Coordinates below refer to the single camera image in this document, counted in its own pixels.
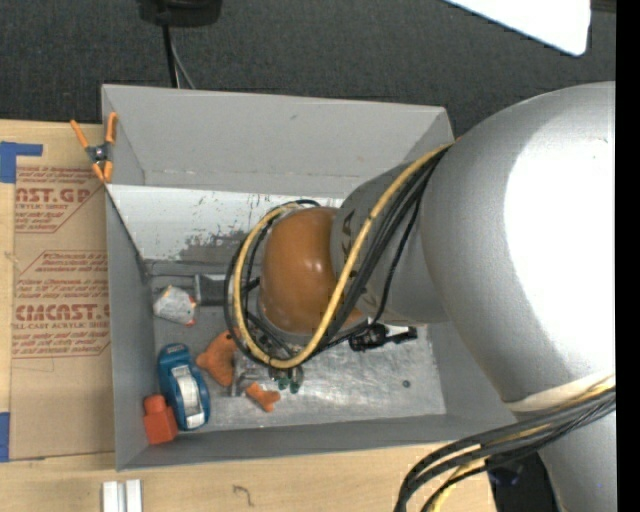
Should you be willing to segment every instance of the red block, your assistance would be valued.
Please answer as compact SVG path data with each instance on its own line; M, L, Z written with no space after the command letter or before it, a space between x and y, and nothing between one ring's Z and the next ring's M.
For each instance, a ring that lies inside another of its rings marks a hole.
M173 409L167 407L162 395L150 395L144 399L144 428L149 444L173 441L178 435L178 424Z

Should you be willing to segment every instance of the yellow cable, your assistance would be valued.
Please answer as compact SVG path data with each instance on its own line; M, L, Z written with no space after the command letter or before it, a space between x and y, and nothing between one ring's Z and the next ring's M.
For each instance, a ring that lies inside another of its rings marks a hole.
M560 406L558 406L558 409L563 409L565 407L568 407L569 405L573 405L575 403L580 403L583 402L593 396L597 396L601 393L604 393L606 391L608 391L609 389L611 389L613 387L612 384L610 384L609 382L607 382L608 380L610 380L610 377L605 379L605 381L600 382L600 383L596 383L594 386L592 386L591 388L587 389L582 395L572 398L570 400L567 400L565 403L561 404ZM534 428L530 428L527 430L524 430L522 432L517 432L516 434L512 434L509 436L505 436L502 437L500 439L497 439L496 441L494 441L493 443L488 443L487 446L493 445L493 444L498 444L498 443L503 443L505 441L510 441L513 439L519 439L522 437L527 437L530 435L533 435L537 432L540 432L542 430L544 430L545 428L548 428L549 424L546 425L540 425L538 427L534 427ZM451 474L451 476L449 476L449 478L447 478L447 480L445 481L445 483L443 485L446 485L447 482L453 480L454 478L460 476L460 475L464 475L470 471L473 471L474 469L476 469L478 467L479 464L484 464L486 458L482 458L482 459L478 459L476 461L473 462L469 462L467 464L463 464L462 466L458 466L458 468ZM431 504L431 506L429 507L429 511L428 512L440 512L441 508L442 508L442 504L444 503L444 501L449 497L449 495L453 492L453 490L455 489L455 485L454 486L450 486L448 488L446 488L444 491L442 491L442 494L440 494L440 496L438 496L434 502Z
M391 183L389 188L387 188L384 191L384 193L380 196L375 206L371 210L371 213L369 214L367 219L364 221L362 228L358 233L358 236L356 237L353 247L349 252L349 256L347 257L347 261L345 262L344 268L342 269L340 277L338 278L338 283L336 284L336 287L333 291L333 295L329 300L329 305L327 306L327 310L325 311L324 316L322 317L322 320L320 321L320 324L318 325L318 328L316 329L315 334L313 335L309 343L306 345L306 347L303 350L301 350L298 354L291 357L290 359L272 358L271 356L263 352L260 349L260 347L256 345L255 341L251 338L251 334L249 333L247 329L247 325L245 323L244 315L242 314L242 301L240 300L240 293L241 293L241 284L242 284L242 268L244 266L244 260L247 257L247 253L249 252L249 247L252 241L260 232L262 227L265 226L272 218L282 213L282 210L276 209L270 212L266 217L261 219L261 221L256 225L256 227L249 233L249 236L247 236L247 239L245 240L242 246L242 249L240 250L240 254L238 255L238 261L236 262L235 275L233 280L233 309L238 322L238 329L240 331L241 336L247 342L247 346L249 350L257 359L274 368L288 369L288 368L294 368L302 364L313 353L313 351L316 349L316 347L320 343L320 340L324 336L327 330L327 327L331 323L331 320L335 315L336 310L338 309L338 305L342 298L342 293L344 292L344 289L347 285L347 281L349 279L351 271L356 264L357 257L360 254L360 251L362 249L362 245L364 244L364 241L369 231L371 230L373 221L376 219L376 217L380 214L382 209L389 202L393 194L395 194L398 191L398 189L402 186L402 184L405 181L407 181L411 177L411 175L417 172L431 158L433 158L435 155L437 155L444 149L448 148L449 146L451 146L451 144L440 146L439 148L433 151L430 151L426 155L422 156L415 162L412 162L404 171L400 173L400 175L398 175L398 177Z

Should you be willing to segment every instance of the dark floor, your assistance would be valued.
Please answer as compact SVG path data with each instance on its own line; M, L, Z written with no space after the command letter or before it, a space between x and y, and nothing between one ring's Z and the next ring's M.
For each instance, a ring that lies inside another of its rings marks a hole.
M174 31L201 89L442 105L462 135L525 98L616 78L616 14L570 57L441 0L225 0ZM99 121L104 82L168 86L160 29L135 0L4 0L0 118ZM500 512L552 512L544 468L498 487Z

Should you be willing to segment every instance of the orange clamp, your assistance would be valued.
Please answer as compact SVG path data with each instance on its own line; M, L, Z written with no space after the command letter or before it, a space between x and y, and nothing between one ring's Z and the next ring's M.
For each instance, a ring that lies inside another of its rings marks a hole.
M89 153L91 157L91 162L92 162L91 169L93 170L94 174L102 183L111 183L111 175L113 173L113 163L110 160L104 159L104 157L102 158L96 157L94 154L92 154L91 150L97 150L97 149L104 150L104 147L106 145L115 144L117 121L118 121L118 114L116 114L115 112L111 112L111 114L109 114L109 118L107 119L107 132L105 134L105 144L103 146L95 146L95 147L92 147L89 145L89 141L87 140L84 133L82 132L82 128L80 128L80 125L74 119L70 121L71 128L75 132L76 137L78 138L78 142L80 142L80 145L82 146L82 148L85 151L87 151L87 153Z

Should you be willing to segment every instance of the cardboard sheet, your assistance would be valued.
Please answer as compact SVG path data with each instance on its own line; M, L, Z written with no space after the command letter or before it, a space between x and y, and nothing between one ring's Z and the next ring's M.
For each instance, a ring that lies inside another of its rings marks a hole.
M43 146L17 159L9 456L112 450L102 184L67 123L3 121L0 140Z

